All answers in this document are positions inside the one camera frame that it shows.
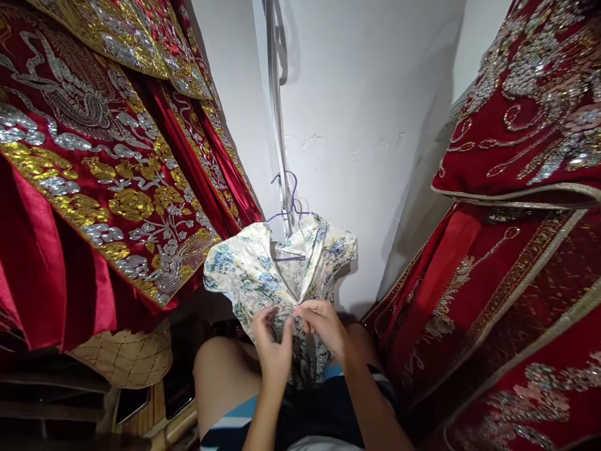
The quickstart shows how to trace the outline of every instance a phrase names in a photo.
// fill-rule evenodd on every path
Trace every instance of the sequin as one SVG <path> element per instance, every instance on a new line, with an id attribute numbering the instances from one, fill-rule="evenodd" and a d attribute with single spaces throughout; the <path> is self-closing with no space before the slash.
<path id="1" fill-rule="evenodd" d="M 601 99 L 600 72 L 596 67 L 601 51 L 598 22 L 594 19 L 565 37 L 570 27 L 588 19 L 587 13 L 596 5 L 594 1 L 543 0 L 530 16 L 522 14 L 526 3 L 520 2 L 513 8 L 488 50 L 456 127 L 458 138 L 451 141 L 448 152 L 474 148 L 471 141 L 461 146 L 454 143 L 466 135 L 470 116 L 494 92 L 499 92 L 512 102 L 504 114 L 503 125 L 508 132 L 520 133 L 504 133 L 504 137 L 516 136 L 510 140 L 486 137 L 477 143 L 478 148 L 524 147 L 511 159 L 490 168 L 486 176 L 496 177 L 508 167 L 520 164 L 517 179 L 525 179 L 526 185 L 532 186 L 561 170 L 601 164 L 601 128 L 597 130 L 601 108 L 595 103 L 581 105 L 588 92 L 593 93 L 593 102 Z M 532 100 L 538 111 L 517 122 L 521 104 L 516 102 L 521 99 Z M 597 127 L 581 132 L 580 127 L 593 124 Z M 438 177 L 445 175 L 441 162 Z"/>
<path id="2" fill-rule="evenodd" d="M 536 429 L 536 424 L 567 422 L 570 402 L 567 393 L 584 392 L 601 387 L 601 353 L 590 355 L 586 368 L 556 368 L 530 363 L 525 369 L 526 386 L 516 385 L 511 391 L 498 391 L 488 396 L 486 404 L 493 409 L 475 428 L 457 432 L 465 449 L 507 450 L 521 437 L 544 450 L 555 450 L 551 439 Z"/>
<path id="3" fill-rule="evenodd" d="M 76 182 L 67 181 L 62 177 L 50 177 L 41 181 L 39 185 L 55 196 L 75 194 L 81 190 Z"/>
<path id="4" fill-rule="evenodd" d="M 96 244 L 102 246 L 104 243 L 123 240 L 123 232 L 119 227 L 110 227 L 108 224 L 93 224 L 82 227 L 83 232 Z"/>
<path id="5" fill-rule="evenodd" d="M 114 269 L 166 305 L 220 238 L 165 139 L 118 65 L 29 8 L 5 6 L 0 20 L 17 20 L 22 31 L 8 39 L 25 43 L 19 69 L 0 53 L 0 152 Z M 116 215 L 126 221 L 117 226 Z"/>

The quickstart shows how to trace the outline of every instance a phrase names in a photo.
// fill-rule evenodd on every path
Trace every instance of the gold trim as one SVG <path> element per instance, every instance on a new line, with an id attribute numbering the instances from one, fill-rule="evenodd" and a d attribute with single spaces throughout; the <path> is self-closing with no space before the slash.
<path id="1" fill-rule="evenodd" d="M 484 201 L 476 199 L 459 199 L 453 198 L 458 202 L 465 202 L 466 204 L 483 205 L 485 207 L 510 207 L 510 208 L 521 208 L 521 209 L 537 209 L 537 210 L 581 210 L 598 207 L 595 202 L 586 202 L 582 204 L 536 204 L 533 202 L 497 202 L 497 201 Z"/>
<path id="2" fill-rule="evenodd" d="M 240 176 L 242 177 L 242 180 L 244 181 L 244 185 L 246 186 L 246 189 L 249 191 L 250 196 L 254 200 L 255 204 L 257 204 L 257 206 L 258 206 L 259 202 L 257 201 L 254 191 L 250 187 L 250 182 L 246 176 L 246 172 L 244 171 L 242 164 L 240 163 L 238 154 L 234 150 L 232 144 L 230 143 L 230 140 L 228 139 L 227 135 L 225 134 L 225 129 L 223 127 L 223 124 L 221 123 L 221 119 L 219 118 L 219 115 L 217 114 L 216 107 L 213 105 L 213 102 L 210 100 L 203 100 L 200 102 L 200 104 L 201 104 L 202 110 L 205 112 L 209 122 L 213 126 L 215 133 L 217 134 L 217 136 L 219 136 L 219 140 L 221 141 L 221 144 L 223 145 L 223 147 L 225 147 L 225 151 L 227 152 L 228 156 L 230 157 L 232 163 L 234 163 L 234 166 L 236 166 L 236 169 L 238 170 L 238 174 L 240 174 Z"/>
<path id="3" fill-rule="evenodd" d="M 190 146 L 192 147 L 192 150 L 194 151 L 196 158 L 198 160 L 200 160 L 202 158 L 201 155 L 202 155 L 203 151 L 200 147 L 198 147 L 198 145 L 196 144 L 194 139 L 192 139 L 190 134 L 186 133 L 187 132 L 187 129 L 185 127 L 186 119 L 183 118 L 182 114 L 177 110 L 177 108 L 175 107 L 175 104 L 171 101 L 171 99 L 169 99 L 169 97 L 167 97 L 167 92 L 165 91 L 165 88 L 162 85 L 161 85 L 161 92 L 163 93 L 163 96 L 165 97 L 165 100 L 167 101 L 167 105 L 169 106 L 169 109 L 172 111 L 173 115 L 175 116 L 175 120 L 177 121 L 178 125 L 180 126 L 180 129 L 181 129 L 183 135 L 188 140 L 188 144 L 190 144 Z M 194 106 L 192 105 L 192 102 L 188 102 L 188 106 L 190 107 L 190 114 L 192 114 L 192 113 L 196 114 L 196 112 L 194 111 Z M 193 131 L 202 133 L 204 140 L 208 143 L 207 136 L 203 130 L 193 130 Z M 234 215 L 230 211 L 230 207 L 227 205 L 225 198 L 223 197 L 223 194 L 221 193 L 221 190 L 217 189 L 217 187 L 213 184 L 212 176 L 210 174 L 208 174 L 208 172 L 205 169 L 205 167 L 203 166 L 202 162 L 200 162 L 200 167 L 202 168 L 202 172 L 204 172 L 205 175 L 207 176 L 209 183 L 215 190 L 215 193 L 217 194 L 217 197 L 219 198 L 219 202 L 221 202 L 221 204 L 225 208 L 225 211 L 227 211 L 228 215 L 232 218 L 232 220 L 234 221 L 236 226 L 240 230 L 242 230 L 244 227 L 241 227 L 240 224 L 238 224 L 238 220 L 234 217 Z M 236 202 L 234 201 L 234 199 L 232 199 L 232 205 L 234 205 L 237 208 L 237 205 L 236 205 Z"/>
<path id="4" fill-rule="evenodd" d="M 443 194 L 445 196 L 450 196 L 450 197 L 458 197 L 461 200 L 465 200 L 465 199 L 478 200 L 478 199 L 480 199 L 480 200 L 489 200 L 489 201 L 509 200 L 509 199 L 515 199 L 517 197 L 522 197 L 522 196 L 525 196 L 528 194 L 535 194 L 535 193 L 539 193 L 539 192 L 548 192 L 548 191 L 559 190 L 559 191 L 569 191 L 569 192 L 575 192 L 577 194 L 583 194 L 583 195 L 593 198 L 599 204 L 601 204 L 601 190 L 590 187 L 588 185 L 581 185 L 581 184 L 568 183 L 568 182 L 558 183 L 555 185 L 546 185 L 544 187 L 531 188 L 531 189 L 527 189 L 524 191 L 518 191 L 518 192 L 510 193 L 510 194 L 501 194 L 501 195 L 496 195 L 496 196 L 471 194 L 471 193 L 464 193 L 464 192 L 457 192 L 457 191 L 443 191 L 443 190 L 434 188 L 433 185 L 430 188 L 432 191 L 434 191 L 436 193 Z M 523 207 L 523 208 L 546 208 L 546 209 L 565 208 L 562 204 L 548 204 L 548 203 L 544 203 L 544 202 L 541 202 L 541 203 L 513 202 L 512 205 L 510 205 L 510 206 Z"/>
<path id="5" fill-rule="evenodd" d="M 557 235 L 553 238 L 553 241 L 549 243 L 547 248 L 544 250 L 542 255 L 538 258 L 536 263 L 530 268 L 526 276 L 520 281 L 520 283 L 516 286 L 516 288 L 511 292 L 511 294 L 507 297 L 506 301 L 503 303 L 502 307 L 496 312 L 496 314 L 491 318 L 491 320 L 487 323 L 486 327 L 480 332 L 480 336 L 474 343 L 474 345 L 465 353 L 460 355 L 458 360 L 455 361 L 454 365 L 451 367 L 449 371 L 443 376 L 436 384 L 434 384 L 428 391 L 422 394 L 419 398 L 417 398 L 414 402 L 412 402 L 410 408 L 414 408 L 417 404 L 422 402 L 425 398 L 430 396 L 432 392 L 434 392 L 438 387 L 440 387 L 467 359 L 469 359 L 472 354 L 482 345 L 491 329 L 494 325 L 503 317 L 503 315 L 509 310 L 511 306 L 515 303 L 515 301 L 523 294 L 524 290 L 532 283 L 534 278 L 538 275 L 538 273 L 543 269 L 543 267 L 549 262 L 555 251 L 559 248 L 563 240 L 569 235 L 569 233 L 573 230 L 573 228 L 578 224 L 580 219 L 587 213 L 587 210 L 577 210 L 573 213 L 573 215 L 566 221 L 565 225 L 557 232 Z"/>
<path id="6" fill-rule="evenodd" d="M 467 399 L 457 410 L 450 416 L 450 420 L 443 428 L 443 435 L 446 441 L 447 429 L 452 426 L 453 422 L 457 419 L 461 412 L 465 410 L 474 400 L 480 397 L 485 391 L 489 390 L 494 384 L 509 371 L 514 369 L 522 361 L 541 350 L 543 347 L 551 343 L 555 338 L 568 331 L 573 325 L 577 324 L 581 319 L 586 317 L 590 312 L 597 308 L 601 304 L 601 278 L 597 279 L 597 282 L 580 298 L 580 300 L 572 306 L 566 313 L 558 319 L 555 324 L 547 329 L 541 337 L 526 347 L 520 354 L 516 355 L 509 362 L 499 368 L 488 380 L 482 384 L 472 396 Z"/>
<path id="7" fill-rule="evenodd" d="M 120 0 L 118 3 L 113 2 L 113 0 L 99 0 L 99 2 L 103 8 L 111 10 L 107 13 L 112 17 L 127 22 L 129 26 L 136 29 L 137 33 L 143 34 L 146 46 L 140 42 L 140 38 L 136 37 L 135 34 L 117 35 L 105 23 L 103 18 L 94 12 L 93 8 L 89 5 L 89 0 L 79 0 L 78 2 L 72 0 L 54 0 L 52 3 L 54 9 L 46 5 L 42 0 L 26 1 L 37 11 L 51 17 L 64 26 L 85 46 L 109 60 L 151 77 L 170 80 L 173 87 L 187 97 L 199 100 L 212 100 L 211 92 L 202 77 L 202 72 L 200 67 L 198 67 L 196 59 L 193 57 L 192 61 L 187 61 L 180 55 L 170 55 L 169 50 L 165 48 L 161 41 L 153 39 L 151 32 L 144 25 L 144 20 L 140 19 L 136 8 L 132 5 L 132 0 Z M 179 40 L 183 46 L 190 48 L 190 54 L 193 55 L 190 44 L 179 25 L 170 2 L 165 3 L 165 7 L 168 9 L 169 21 L 177 33 Z M 91 22 L 86 20 L 87 16 L 88 18 L 92 18 Z M 138 65 L 132 64 L 131 60 L 128 61 L 126 58 L 119 58 L 109 53 L 105 49 L 103 35 L 111 37 L 114 41 L 119 41 L 128 50 L 134 52 L 135 61 Z M 162 56 L 177 60 L 178 68 L 169 67 L 164 62 Z M 198 74 L 201 75 L 201 81 L 193 76 L 193 67 L 196 67 Z"/>
<path id="8" fill-rule="evenodd" d="M 404 285 L 405 280 L 407 279 L 407 276 L 409 275 L 409 272 L 411 271 L 411 269 L 415 265 L 416 261 L 421 257 L 422 253 L 424 252 L 424 248 L 426 247 L 426 244 L 428 243 L 428 241 L 430 241 L 430 239 L 432 238 L 432 235 L 434 234 L 434 232 L 436 231 L 436 229 L 438 228 L 438 226 L 440 226 L 440 223 L 442 222 L 442 220 L 449 214 L 449 212 L 451 210 L 455 209 L 455 207 L 457 206 L 458 202 L 460 202 L 460 201 L 454 202 L 453 205 L 451 205 L 447 209 L 447 211 L 444 213 L 444 215 L 442 216 L 442 218 L 440 218 L 440 221 L 438 221 L 438 224 L 436 225 L 436 227 L 434 228 L 434 230 L 432 231 L 432 233 L 430 233 L 430 236 L 428 237 L 428 239 L 426 240 L 426 242 L 421 246 L 421 248 L 419 249 L 419 251 L 415 254 L 415 256 L 411 259 L 411 261 L 409 262 L 409 264 L 405 267 L 405 269 L 401 273 L 401 276 L 397 278 L 396 282 L 390 287 L 390 289 L 384 295 L 384 297 L 382 299 L 380 299 L 379 301 L 377 301 L 373 305 L 373 307 L 371 309 L 369 309 L 369 311 L 365 314 L 365 316 L 363 316 L 363 318 L 361 318 L 360 323 L 362 323 L 363 325 L 365 325 L 366 321 L 381 307 L 381 304 L 383 302 L 385 302 L 389 296 L 394 297 L 396 295 L 396 293 L 393 294 L 393 291 L 395 291 L 395 290 L 398 291 L 399 288 L 402 285 Z"/>

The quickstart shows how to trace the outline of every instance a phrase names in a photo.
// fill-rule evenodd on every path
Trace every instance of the blue floral print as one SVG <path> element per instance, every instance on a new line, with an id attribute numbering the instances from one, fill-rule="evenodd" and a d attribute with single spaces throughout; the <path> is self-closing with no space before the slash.
<path id="1" fill-rule="evenodd" d="M 269 257 L 260 256 L 259 261 L 261 262 L 261 266 L 264 267 L 266 270 L 269 271 L 271 269 L 271 259 Z"/>
<path id="2" fill-rule="evenodd" d="M 275 336 L 281 337 L 286 319 L 303 300 L 333 302 L 336 272 L 357 257 L 355 236 L 314 214 L 305 216 L 284 244 L 276 245 L 278 256 L 306 259 L 274 261 L 270 240 L 269 225 L 257 222 L 213 246 L 205 261 L 205 287 L 231 300 L 236 318 L 252 340 L 252 318 L 267 306 L 279 307 L 273 328 Z M 318 336 L 307 337 L 302 327 L 295 328 L 291 384 L 302 388 L 323 381 L 330 360 Z"/>
<path id="3" fill-rule="evenodd" d="M 273 293 L 277 293 L 282 289 L 280 282 L 275 280 L 271 275 L 264 272 L 259 276 L 259 282 L 265 287 L 266 290 L 272 291 Z"/>

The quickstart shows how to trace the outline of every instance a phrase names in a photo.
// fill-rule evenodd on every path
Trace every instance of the finger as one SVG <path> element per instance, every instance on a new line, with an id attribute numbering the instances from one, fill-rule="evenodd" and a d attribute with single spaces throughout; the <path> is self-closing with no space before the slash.
<path id="1" fill-rule="evenodd" d="M 276 309 L 277 306 L 265 307 L 263 310 L 260 310 L 259 313 L 256 314 L 254 321 L 261 323 L 265 319 L 271 318 L 274 315 Z"/>
<path id="2" fill-rule="evenodd" d="M 314 331 L 318 330 L 324 324 L 324 322 L 327 321 L 320 314 L 317 314 L 313 310 L 305 308 L 303 306 L 300 307 L 300 316 L 303 320 L 306 320 L 311 325 L 311 327 L 313 327 Z"/>
<path id="3" fill-rule="evenodd" d="M 257 341 L 264 341 L 270 339 L 270 333 L 268 327 L 271 324 L 271 318 L 273 317 L 276 306 L 266 307 L 259 311 L 252 321 L 252 331 Z"/>
<path id="4" fill-rule="evenodd" d="M 294 325 L 292 318 L 288 318 L 284 324 L 284 334 L 282 335 L 282 347 L 292 351 L 292 332 Z"/>
<path id="5" fill-rule="evenodd" d="M 326 312 L 327 307 L 331 305 L 332 304 L 329 301 L 322 301 L 320 299 L 308 299 L 302 303 L 302 307 L 321 315 L 323 315 Z"/>

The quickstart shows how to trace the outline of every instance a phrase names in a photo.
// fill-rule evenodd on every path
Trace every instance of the gold embroidery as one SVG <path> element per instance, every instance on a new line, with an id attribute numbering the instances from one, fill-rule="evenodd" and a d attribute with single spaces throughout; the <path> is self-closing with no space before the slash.
<path id="1" fill-rule="evenodd" d="M 562 167 L 570 171 L 601 164 L 598 129 L 601 123 L 601 74 L 598 70 L 601 67 L 598 40 L 601 25 L 590 17 L 592 7 L 593 4 L 586 1 L 546 0 L 540 2 L 530 16 L 518 16 L 521 9 L 516 8 L 505 19 L 465 103 L 456 130 L 459 137 L 451 141 L 453 144 L 467 134 L 471 125 L 468 117 L 477 113 L 499 90 L 501 74 L 506 74 L 500 93 L 513 105 L 503 115 L 503 124 L 508 132 L 524 133 L 511 140 L 486 138 L 478 147 L 528 145 L 509 160 L 489 169 L 487 177 L 501 174 L 534 149 L 537 154 L 516 176 L 518 180 L 529 178 L 527 185 L 539 184 Z M 562 39 L 562 33 L 583 21 L 586 23 L 582 27 Z M 524 39 L 514 46 L 521 36 Z M 587 92 L 592 93 L 592 101 L 579 108 Z M 533 101 L 537 112 L 532 117 L 520 118 L 522 105 L 515 103 L 519 99 Z M 470 150 L 473 144 L 467 142 L 458 148 L 449 145 L 448 151 Z M 439 177 L 444 177 L 445 173 L 441 162 Z M 545 190 L 553 189 L 562 188 L 557 185 L 545 187 Z"/>
<path id="2" fill-rule="evenodd" d="M 234 166 L 236 166 L 238 173 L 242 177 L 242 180 L 244 180 L 244 184 L 246 185 L 246 188 L 248 189 L 250 195 L 253 197 L 255 202 L 257 202 L 257 199 L 255 198 L 255 195 L 252 192 L 252 189 L 250 188 L 249 181 L 247 180 L 247 177 L 246 177 L 246 173 L 244 172 L 244 169 L 242 168 L 242 165 L 240 164 L 240 161 L 238 160 L 238 155 L 234 151 L 234 148 L 230 144 L 230 141 L 225 134 L 225 130 L 223 129 L 223 126 L 221 125 L 221 121 L 219 120 L 219 117 L 217 115 L 217 112 L 215 111 L 215 108 L 213 107 L 213 105 L 211 104 L 210 101 L 203 101 L 203 102 L 201 102 L 201 104 L 202 104 L 202 109 L 207 114 L 208 119 L 211 121 L 213 128 L 217 132 L 217 135 L 219 136 L 219 140 L 222 142 L 223 147 L 225 147 L 225 151 L 232 159 Z"/>
<path id="3" fill-rule="evenodd" d="M 453 278 L 447 285 L 442 298 L 440 301 L 438 301 L 432 316 L 426 323 L 424 335 L 422 335 L 415 343 L 412 355 L 404 367 L 402 375 L 403 385 L 413 385 L 414 360 L 416 360 L 418 368 L 421 370 L 425 368 L 421 358 L 419 357 L 419 352 L 417 349 L 417 345 L 420 343 L 420 341 L 423 341 L 426 344 L 430 344 L 433 340 L 440 341 L 442 340 L 443 335 L 450 334 L 455 330 L 455 323 L 448 316 L 451 303 L 455 300 L 455 295 L 459 292 L 461 287 L 470 281 L 471 272 L 483 261 L 487 260 L 491 255 L 493 255 L 505 241 L 515 238 L 519 233 L 519 228 L 509 227 L 503 233 L 503 238 L 501 238 L 485 255 L 483 255 L 477 261 L 474 261 L 474 257 L 470 256 L 465 256 L 461 260 L 461 263 L 459 264 L 459 267 L 457 268 Z M 422 397 L 419 397 L 415 402 L 419 402 L 420 399 L 422 399 Z"/>
<path id="4" fill-rule="evenodd" d="M 184 95 L 204 100 L 212 98 L 169 2 L 27 1 L 67 27 L 96 52 L 144 74 L 169 79 Z M 130 106 L 138 113 L 144 109 L 135 102 Z"/>
<path id="5" fill-rule="evenodd" d="M 107 222 L 110 213 L 100 208 L 91 197 L 85 194 L 74 194 L 72 197 L 59 196 L 51 200 L 54 207 L 75 227 L 92 226 L 97 222 Z"/>
<path id="6" fill-rule="evenodd" d="M 432 191 L 448 195 L 450 197 L 456 197 L 458 200 L 462 202 L 470 202 L 471 199 L 482 200 L 487 202 L 494 202 L 496 205 L 507 205 L 509 207 L 523 207 L 523 208 L 547 208 L 547 209 L 558 209 L 562 208 L 561 205 L 550 204 L 550 203 L 539 203 L 539 202 L 520 202 L 520 197 L 524 197 L 529 194 L 541 193 L 541 192 L 552 192 L 552 191 L 571 191 L 578 194 L 582 194 L 584 196 L 590 197 L 597 204 L 601 204 L 601 190 L 596 188 L 575 184 L 562 182 L 554 185 L 544 185 L 539 188 L 529 188 L 526 190 L 518 191 L 511 194 L 501 194 L 501 195 L 481 195 L 481 194 L 470 194 L 464 192 L 457 191 L 443 191 L 437 188 L 431 187 Z"/>
<path id="7" fill-rule="evenodd" d="M 81 164 L 88 166 L 94 177 L 100 180 L 114 179 L 117 173 L 112 166 L 103 164 L 98 157 L 88 157 L 81 161 Z"/>
<path id="8" fill-rule="evenodd" d="M 111 261 L 121 260 L 130 254 L 130 250 L 124 242 L 115 241 L 112 243 L 103 244 L 98 248 L 100 253 L 105 258 Z"/>
<path id="9" fill-rule="evenodd" d="M 220 240 L 169 146 L 120 66 L 28 8 L 6 6 L 0 16 L 25 27 L 14 37 L 25 43 L 20 59 L 0 48 L 8 141 L 0 152 L 115 271 L 164 307 L 187 281 L 180 268 L 196 271 Z M 172 189 L 156 200 L 162 187 Z M 167 197 L 183 202 L 163 207 Z"/>
<path id="10" fill-rule="evenodd" d="M 173 187 L 160 187 L 155 191 L 155 205 L 157 213 L 161 216 L 171 203 L 183 204 L 184 199 L 180 195 L 179 191 Z"/>
<path id="11" fill-rule="evenodd" d="M 192 111 L 192 104 L 188 99 L 182 99 L 177 94 L 171 96 L 164 89 L 162 92 L 180 129 L 186 136 L 191 148 L 194 150 L 203 172 L 215 189 L 217 197 L 225 207 L 225 210 L 232 216 L 236 224 L 240 228 L 243 228 L 244 225 L 239 219 L 238 207 L 234 204 L 232 195 L 228 191 L 229 188 L 225 183 L 221 168 L 215 163 L 215 157 L 209 147 L 204 131 L 198 122 L 198 116 Z M 184 117 L 185 111 L 189 111 L 190 121 L 186 121 Z"/>
<path id="12" fill-rule="evenodd" d="M 457 357 L 446 374 L 416 401 L 417 405 L 441 386 L 481 346 L 492 327 L 501 319 L 534 280 L 553 253 L 568 236 L 585 210 L 550 212 L 542 221 L 518 259 L 505 274 L 484 310 L 478 315 L 458 347 Z"/>
<path id="13" fill-rule="evenodd" d="M 120 0 L 119 5 L 96 0 L 96 8 L 89 0 L 27 1 L 100 54 L 147 75 L 169 78 L 167 66 L 129 0 Z"/>
<path id="14" fill-rule="evenodd" d="M 3 153 L 24 174 L 32 180 L 43 180 L 62 175 L 68 180 L 77 180 L 79 175 L 73 165 L 50 150 L 31 147 L 21 143 L 8 143 L 3 146 Z"/>
<path id="15" fill-rule="evenodd" d="M 155 210 L 146 194 L 131 188 L 115 193 L 115 198 L 108 201 L 108 208 L 131 221 L 146 219 Z"/>

